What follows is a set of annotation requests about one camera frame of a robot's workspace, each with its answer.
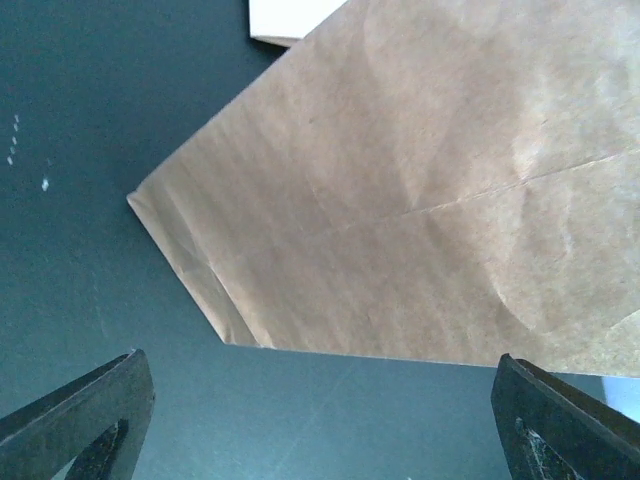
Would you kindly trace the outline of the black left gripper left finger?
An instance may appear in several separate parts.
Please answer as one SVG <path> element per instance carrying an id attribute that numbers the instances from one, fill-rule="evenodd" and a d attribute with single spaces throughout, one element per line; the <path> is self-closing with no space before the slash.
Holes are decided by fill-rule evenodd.
<path id="1" fill-rule="evenodd" d="M 130 479 L 154 402 L 144 351 L 121 355 L 1 419 L 1 477 Z"/>

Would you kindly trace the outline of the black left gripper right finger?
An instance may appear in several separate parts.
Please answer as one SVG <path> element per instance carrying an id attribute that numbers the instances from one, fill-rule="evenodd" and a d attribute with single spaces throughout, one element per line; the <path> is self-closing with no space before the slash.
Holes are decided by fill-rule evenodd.
<path id="1" fill-rule="evenodd" d="M 524 359 L 501 356 L 491 405 L 513 479 L 639 477 L 639 424 Z"/>

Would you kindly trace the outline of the large brown paper bag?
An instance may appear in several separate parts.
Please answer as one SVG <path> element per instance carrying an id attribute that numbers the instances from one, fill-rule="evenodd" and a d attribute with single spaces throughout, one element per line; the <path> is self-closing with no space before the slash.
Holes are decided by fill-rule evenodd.
<path id="1" fill-rule="evenodd" d="M 129 195 L 222 341 L 639 373 L 639 5 L 350 1 Z"/>

